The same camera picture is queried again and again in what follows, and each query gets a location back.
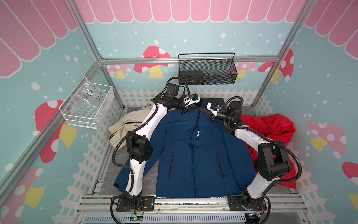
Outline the navy blue jacket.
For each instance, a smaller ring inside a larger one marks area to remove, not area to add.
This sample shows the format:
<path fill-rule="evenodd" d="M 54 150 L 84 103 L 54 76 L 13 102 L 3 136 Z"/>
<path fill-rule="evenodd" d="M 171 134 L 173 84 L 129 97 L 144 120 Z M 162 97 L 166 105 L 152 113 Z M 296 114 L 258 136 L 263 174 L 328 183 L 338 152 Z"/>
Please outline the navy blue jacket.
<path fill-rule="evenodd" d="M 171 198 L 223 197 L 242 193 L 256 173 L 246 143 L 210 121 L 199 108 L 182 114 L 160 107 L 161 118 L 150 144 L 147 174 L 158 164 L 156 196 Z"/>

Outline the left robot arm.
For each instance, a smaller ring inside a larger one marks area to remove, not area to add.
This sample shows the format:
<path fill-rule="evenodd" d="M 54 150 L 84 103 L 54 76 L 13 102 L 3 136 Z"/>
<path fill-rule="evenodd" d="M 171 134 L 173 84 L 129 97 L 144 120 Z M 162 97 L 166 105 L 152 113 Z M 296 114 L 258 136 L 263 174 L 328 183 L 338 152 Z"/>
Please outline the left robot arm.
<path fill-rule="evenodd" d="M 167 81 L 164 89 L 153 99 L 153 107 L 140 124 L 133 131 L 128 132 L 116 145 L 112 153 L 112 163 L 114 166 L 127 169 L 129 179 L 127 187 L 119 196 L 111 199 L 111 205 L 128 208 L 134 212 L 143 207 L 142 202 L 142 182 L 145 171 L 145 165 L 153 153 L 153 147 L 150 139 L 160 121 L 165 117 L 170 109 L 187 110 L 190 105 L 200 102 L 197 94 L 191 94 L 188 85 L 179 77 L 174 77 L 179 81 L 173 84 Z M 129 156 L 129 165 L 120 164 L 116 161 L 116 154 L 122 145 L 126 142 Z"/>

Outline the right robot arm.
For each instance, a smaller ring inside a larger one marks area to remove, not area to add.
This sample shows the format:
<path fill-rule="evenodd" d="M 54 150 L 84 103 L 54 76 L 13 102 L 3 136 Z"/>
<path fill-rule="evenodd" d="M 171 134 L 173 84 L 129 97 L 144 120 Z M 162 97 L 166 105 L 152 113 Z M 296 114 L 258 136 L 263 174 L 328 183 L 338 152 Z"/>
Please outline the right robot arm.
<path fill-rule="evenodd" d="M 242 97 L 232 97 L 226 103 L 207 102 L 200 110 L 209 116 L 210 121 L 223 121 L 225 130 L 243 140 L 257 152 L 254 164 L 256 177 L 242 192 L 239 205 L 245 210 L 254 210 L 263 206 L 267 192 L 291 172 L 291 161 L 284 142 L 274 141 L 251 129 L 241 120 Z"/>

